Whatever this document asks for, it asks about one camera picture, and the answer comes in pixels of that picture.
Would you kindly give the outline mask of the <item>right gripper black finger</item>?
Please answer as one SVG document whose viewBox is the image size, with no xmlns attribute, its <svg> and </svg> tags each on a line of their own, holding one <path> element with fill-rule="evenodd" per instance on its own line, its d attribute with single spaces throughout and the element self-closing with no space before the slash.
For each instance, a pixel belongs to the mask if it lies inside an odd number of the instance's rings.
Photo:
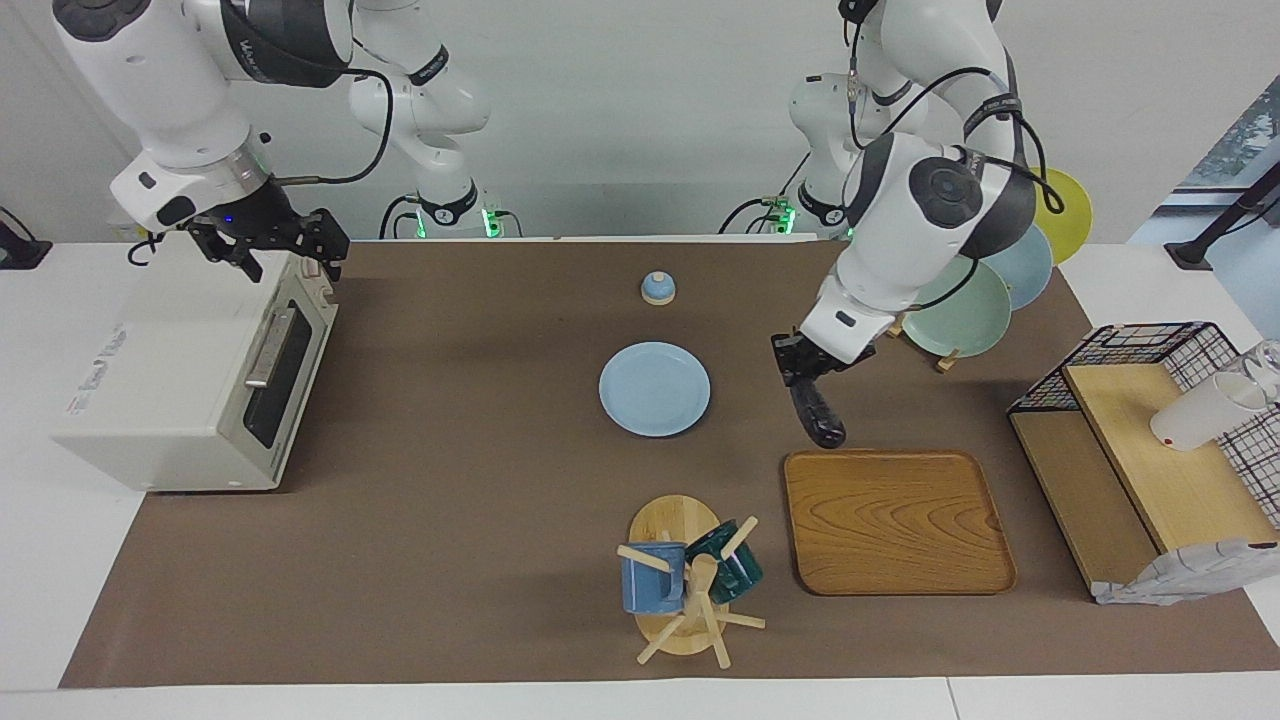
<svg viewBox="0 0 1280 720">
<path fill-rule="evenodd" d="M 188 234 L 210 263 L 238 268 L 253 283 L 262 279 L 262 268 L 242 242 L 227 240 L 211 222 L 189 222 Z"/>
<path fill-rule="evenodd" d="M 300 218 L 300 255 L 319 263 L 329 281 L 339 281 L 349 236 L 325 208 Z"/>
</svg>

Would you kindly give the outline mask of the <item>dark purple eggplant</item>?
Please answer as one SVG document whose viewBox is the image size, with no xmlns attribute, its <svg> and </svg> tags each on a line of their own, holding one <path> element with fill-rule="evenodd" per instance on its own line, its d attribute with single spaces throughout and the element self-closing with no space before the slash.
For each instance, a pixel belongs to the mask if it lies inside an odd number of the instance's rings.
<svg viewBox="0 0 1280 720">
<path fill-rule="evenodd" d="M 788 387 L 797 419 L 810 441 L 820 448 L 841 448 L 846 429 L 813 378 L 800 377 Z"/>
</svg>

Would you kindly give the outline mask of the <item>oven door with glass window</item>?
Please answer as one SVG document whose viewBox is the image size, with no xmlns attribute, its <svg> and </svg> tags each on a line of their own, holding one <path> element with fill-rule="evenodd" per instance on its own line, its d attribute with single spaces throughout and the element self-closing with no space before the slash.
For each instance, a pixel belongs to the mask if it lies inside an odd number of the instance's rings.
<svg viewBox="0 0 1280 720">
<path fill-rule="evenodd" d="M 285 266 L 248 347 L 220 428 L 250 464 L 233 489 L 280 484 L 338 305 L 330 281 L 306 263 Z"/>
</svg>

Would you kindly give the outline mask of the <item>light blue plate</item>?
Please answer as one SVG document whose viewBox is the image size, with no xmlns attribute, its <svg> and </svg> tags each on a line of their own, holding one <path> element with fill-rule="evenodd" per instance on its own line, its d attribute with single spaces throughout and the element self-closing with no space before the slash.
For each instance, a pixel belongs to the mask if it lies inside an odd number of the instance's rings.
<svg viewBox="0 0 1280 720">
<path fill-rule="evenodd" d="M 648 341 L 630 345 L 603 366 L 598 396 L 605 415 L 645 438 L 692 429 L 710 406 L 710 374 L 690 351 Z"/>
</svg>

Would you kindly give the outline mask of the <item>white toaster oven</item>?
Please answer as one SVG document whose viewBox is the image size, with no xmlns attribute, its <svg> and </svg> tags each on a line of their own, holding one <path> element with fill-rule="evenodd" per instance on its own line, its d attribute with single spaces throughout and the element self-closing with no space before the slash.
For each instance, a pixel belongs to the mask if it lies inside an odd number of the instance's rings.
<svg viewBox="0 0 1280 720">
<path fill-rule="evenodd" d="M 54 423 L 52 441 L 141 492 L 236 492 L 250 464 L 220 425 L 282 273 L 319 263 L 259 252 L 262 279 L 169 234 Z"/>
</svg>

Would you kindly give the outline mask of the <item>pale green plate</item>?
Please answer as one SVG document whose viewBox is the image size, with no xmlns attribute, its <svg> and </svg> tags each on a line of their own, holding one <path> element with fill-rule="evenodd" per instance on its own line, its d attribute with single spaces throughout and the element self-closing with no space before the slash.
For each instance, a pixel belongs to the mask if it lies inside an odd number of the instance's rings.
<svg viewBox="0 0 1280 720">
<path fill-rule="evenodd" d="M 933 307 L 909 313 L 902 327 L 909 340 L 929 354 L 972 357 L 1000 342 L 1010 318 L 1006 284 L 992 268 L 979 263 L 960 291 Z"/>
</svg>

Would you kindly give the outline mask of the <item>square wooden tray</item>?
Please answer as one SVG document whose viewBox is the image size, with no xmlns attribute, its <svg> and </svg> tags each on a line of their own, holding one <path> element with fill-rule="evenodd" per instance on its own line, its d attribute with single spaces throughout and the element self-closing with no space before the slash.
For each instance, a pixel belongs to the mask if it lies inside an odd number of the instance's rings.
<svg viewBox="0 0 1280 720">
<path fill-rule="evenodd" d="M 993 596 L 1018 583 L 968 452 L 797 451 L 782 474 L 797 580 L 814 596 Z"/>
</svg>

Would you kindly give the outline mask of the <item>wooden mug tree stand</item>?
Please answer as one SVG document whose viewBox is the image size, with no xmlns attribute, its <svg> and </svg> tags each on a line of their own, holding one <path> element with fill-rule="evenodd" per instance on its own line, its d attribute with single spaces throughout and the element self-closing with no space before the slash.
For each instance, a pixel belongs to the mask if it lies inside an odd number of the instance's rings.
<svg viewBox="0 0 1280 720">
<path fill-rule="evenodd" d="M 628 528 L 628 538 L 622 544 L 637 542 L 680 542 L 686 547 L 722 521 L 700 500 L 686 495 L 666 495 L 652 500 L 634 516 Z M 728 557 L 758 524 L 750 516 L 740 523 L 739 533 L 730 541 L 722 556 Z M 713 603 L 709 597 L 710 584 L 716 578 L 718 562 L 710 555 L 699 555 L 692 562 L 685 560 L 684 607 L 666 615 L 634 615 L 635 623 L 645 639 L 644 650 L 636 657 L 637 664 L 648 664 L 658 653 L 673 656 L 692 656 L 712 650 L 717 665 L 727 670 L 732 665 L 724 643 L 727 626 L 748 626 L 763 629 L 765 620 L 732 612 L 728 603 Z"/>
</svg>

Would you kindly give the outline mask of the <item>black clamp device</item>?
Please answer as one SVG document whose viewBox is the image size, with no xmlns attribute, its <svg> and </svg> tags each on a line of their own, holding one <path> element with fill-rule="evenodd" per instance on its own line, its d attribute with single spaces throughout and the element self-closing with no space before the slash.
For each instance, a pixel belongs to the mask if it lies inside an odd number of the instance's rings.
<svg viewBox="0 0 1280 720">
<path fill-rule="evenodd" d="M 29 270 L 40 265 L 52 242 L 38 240 L 29 227 L 0 205 L 0 270 Z"/>
</svg>

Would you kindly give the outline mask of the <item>dark green mug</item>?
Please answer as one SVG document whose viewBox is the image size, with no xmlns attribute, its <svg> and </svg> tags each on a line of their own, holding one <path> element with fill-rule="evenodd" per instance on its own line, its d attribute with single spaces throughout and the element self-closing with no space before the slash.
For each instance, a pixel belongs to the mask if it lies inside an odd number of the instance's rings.
<svg viewBox="0 0 1280 720">
<path fill-rule="evenodd" d="M 728 557 L 722 556 L 739 530 L 739 523 L 730 519 L 695 539 L 685 550 L 687 562 L 692 562 L 696 556 L 704 553 L 710 555 L 718 562 L 716 578 L 709 589 L 713 603 L 731 603 L 741 598 L 764 577 L 760 564 L 746 542 L 742 542 Z"/>
</svg>

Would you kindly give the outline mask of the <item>pale blue upright plate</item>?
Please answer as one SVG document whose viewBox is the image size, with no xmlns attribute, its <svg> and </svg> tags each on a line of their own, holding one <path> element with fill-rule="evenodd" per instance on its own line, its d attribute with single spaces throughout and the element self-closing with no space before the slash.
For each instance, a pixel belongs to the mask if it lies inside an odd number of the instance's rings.
<svg viewBox="0 0 1280 720">
<path fill-rule="evenodd" d="M 1043 231 L 1032 224 L 1010 247 L 983 259 L 1005 283 L 1014 311 L 1033 304 L 1050 283 L 1053 255 Z"/>
</svg>

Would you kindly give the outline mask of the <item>blue mug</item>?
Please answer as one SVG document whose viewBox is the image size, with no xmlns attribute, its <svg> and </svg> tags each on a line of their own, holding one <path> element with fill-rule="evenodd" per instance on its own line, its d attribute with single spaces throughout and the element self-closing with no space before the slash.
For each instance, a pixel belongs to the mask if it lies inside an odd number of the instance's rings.
<svg viewBox="0 0 1280 720">
<path fill-rule="evenodd" d="M 680 542 L 620 544 L 623 609 L 634 615 L 680 611 L 685 597 L 685 550 Z"/>
</svg>

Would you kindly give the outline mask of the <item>yellow plate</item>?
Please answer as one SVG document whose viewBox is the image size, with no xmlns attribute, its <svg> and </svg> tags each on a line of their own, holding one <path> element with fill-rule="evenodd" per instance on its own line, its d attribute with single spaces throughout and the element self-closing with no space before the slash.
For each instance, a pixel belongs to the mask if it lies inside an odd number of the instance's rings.
<svg viewBox="0 0 1280 720">
<path fill-rule="evenodd" d="M 1036 195 L 1034 223 L 1048 238 L 1061 237 L 1084 242 L 1093 229 L 1094 211 L 1084 184 L 1073 174 L 1055 167 L 1044 168 L 1048 181 L 1062 201 L 1062 210 L 1053 213 L 1041 193 Z"/>
</svg>

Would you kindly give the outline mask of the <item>black stand pole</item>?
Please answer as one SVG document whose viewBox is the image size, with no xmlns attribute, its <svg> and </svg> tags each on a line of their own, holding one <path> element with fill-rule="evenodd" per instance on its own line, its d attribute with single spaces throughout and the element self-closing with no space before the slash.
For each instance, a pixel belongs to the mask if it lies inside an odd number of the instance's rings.
<svg viewBox="0 0 1280 720">
<path fill-rule="evenodd" d="M 1197 237 L 1187 242 L 1165 243 L 1165 251 L 1179 269 L 1211 272 L 1213 268 L 1207 260 L 1207 254 L 1213 243 L 1235 228 L 1245 215 L 1253 213 L 1254 217 L 1262 217 L 1267 210 L 1260 210 L 1260 204 L 1276 192 L 1280 192 L 1280 160 L 1276 160 Z"/>
</svg>

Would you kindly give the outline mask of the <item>clear glass cup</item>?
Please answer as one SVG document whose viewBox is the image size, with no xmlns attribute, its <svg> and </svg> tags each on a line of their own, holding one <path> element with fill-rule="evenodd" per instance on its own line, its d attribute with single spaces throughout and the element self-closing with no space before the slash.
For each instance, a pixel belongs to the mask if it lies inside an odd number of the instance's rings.
<svg viewBox="0 0 1280 720">
<path fill-rule="evenodd" d="M 1245 382 L 1242 402 L 1262 409 L 1280 404 L 1280 340 L 1263 340 L 1244 351 L 1238 365 Z"/>
</svg>

